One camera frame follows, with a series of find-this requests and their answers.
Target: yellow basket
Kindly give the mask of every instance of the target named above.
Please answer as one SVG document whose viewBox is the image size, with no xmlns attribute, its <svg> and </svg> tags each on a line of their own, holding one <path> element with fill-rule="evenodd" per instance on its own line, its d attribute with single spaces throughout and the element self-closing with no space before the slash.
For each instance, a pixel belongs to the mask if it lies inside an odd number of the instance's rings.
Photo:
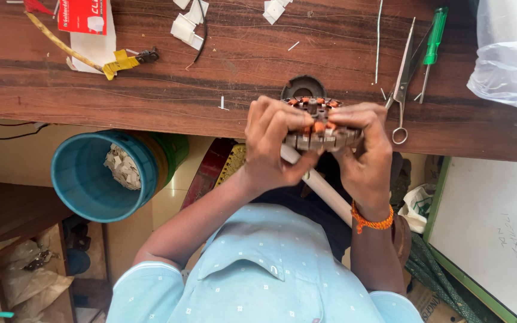
<svg viewBox="0 0 517 323">
<path fill-rule="evenodd" d="M 231 175 L 233 175 L 238 169 L 245 164 L 245 158 L 247 157 L 247 146 L 245 144 L 236 144 L 230 151 L 229 158 L 225 162 L 225 166 L 219 175 L 215 187 L 226 181 Z"/>
</svg>

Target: green bucket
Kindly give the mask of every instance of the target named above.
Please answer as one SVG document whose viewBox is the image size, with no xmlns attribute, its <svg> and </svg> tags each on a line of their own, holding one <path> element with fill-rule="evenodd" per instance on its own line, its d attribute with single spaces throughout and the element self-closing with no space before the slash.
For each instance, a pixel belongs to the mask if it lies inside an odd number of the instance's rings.
<svg viewBox="0 0 517 323">
<path fill-rule="evenodd" d="M 188 156 L 187 136 L 178 133 L 149 132 L 149 134 L 161 145 L 169 163 L 169 174 L 165 185 L 169 184 L 175 171 Z"/>
</svg>

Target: wooden workbench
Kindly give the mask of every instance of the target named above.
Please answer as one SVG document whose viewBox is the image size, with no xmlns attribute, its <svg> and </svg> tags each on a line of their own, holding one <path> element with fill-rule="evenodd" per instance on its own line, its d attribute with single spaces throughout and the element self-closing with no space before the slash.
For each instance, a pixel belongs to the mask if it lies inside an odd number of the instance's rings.
<svg viewBox="0 0 517 323">
<path fill-rule="evenodd" d="M 55 0 L 43 3 L 53 9 Z M 0 0 L 0 118 L 241 138 L 250 101 L 261 94 L 279 98 L 283 85 L 300 74 L 319 78 L 330 97 L 383 103 L 380 89 L 391 91 L 412 18 L 416 47 L 434 9 L 447 5 L 425 104 L 407 102 L 409 138 L 394 149 L 517 161 L 517 108 L 479 99 L 466 88 L 478 48 L 466 0 L 385 0 L 375 85 L 379 0 L 296 0 L 273 26 L 262 16 L 262 0 L 210 1 L 209 38 L 189 70 L 196 50 L 169 33 L 186 10 L 171 0 L 111 3 L 117 49 L 155 45 L 161 59 L 107 81 L 70 70 L 67 55 L 37 30 L 22 6 Z M 314 12 L 311 18 L 308 11 Z M 68 42 L 50 16 L 37 15 Z M 423 71 L 415 74 L 409 101 L 420 93 Z M 221 95 L 230 110 L 217 107 Z M 397 124 L 395 104 L 388 130 Z"/>
</svg>

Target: screwdriver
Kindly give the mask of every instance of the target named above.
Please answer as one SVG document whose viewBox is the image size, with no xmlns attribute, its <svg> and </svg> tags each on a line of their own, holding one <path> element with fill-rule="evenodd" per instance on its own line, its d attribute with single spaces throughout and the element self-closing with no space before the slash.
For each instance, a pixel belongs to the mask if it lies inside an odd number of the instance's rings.
<svg viewBox="0 0 517 323">
<path fill-rule="evenodd" d="M 432 33 L 428 38 L 428 49 L 424 56 L 424 65 L 427 65 L 426 76 L 424 77 L 424 84 L 422 85 L 422 93 L 420 93 L 420 104 L 424 99 L 424 92 L 426 91 L 426 83 L 428 82 L 428 73 L 430 72 L 430 66 L 436 62 L 438 58 L 438 46 L 442 41 L 442 32 L 444 31 L 444 25 L 446 24 L 446 16 L 448 15 L 448 7 L 436 8 L 434 11 L 434 19 L 432 20 Z"/>
</svg>

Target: green screwdriver handle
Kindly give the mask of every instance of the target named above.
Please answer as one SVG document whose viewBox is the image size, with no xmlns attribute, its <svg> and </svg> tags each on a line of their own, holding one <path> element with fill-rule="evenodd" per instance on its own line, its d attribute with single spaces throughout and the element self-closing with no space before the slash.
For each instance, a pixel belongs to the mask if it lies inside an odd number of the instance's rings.
<svg viewBox="0 0 517 323">
<path fill-rule="evenodd" d="M 424 56 L 424 65 L 431 65 L 438 58 L 438 46 L 442 41 L 442 32 L 446 24 L 446 16 L 448 15 L 448 7 L 440 7 L 434 11 L 434 19 L 432 20 L 432 33 L 428 37 L 428 49 Z"/>
</svg>

